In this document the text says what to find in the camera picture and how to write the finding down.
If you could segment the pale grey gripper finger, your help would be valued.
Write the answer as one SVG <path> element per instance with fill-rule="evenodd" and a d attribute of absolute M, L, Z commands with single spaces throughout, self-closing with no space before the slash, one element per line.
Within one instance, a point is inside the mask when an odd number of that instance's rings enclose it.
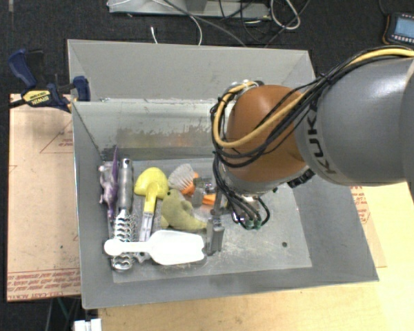
<path fill-rule="evenodd" d="M 213 252 L 220 252 L 223 246 L 225 227 L 216 225 L 213 227 Z"/>
<path fill-rule="evenodd" d="M 212 243 L 213 243 L 213 218 L 210 217 L 206 227 L 206 254 L 210 256 L 212 254 Z"/>

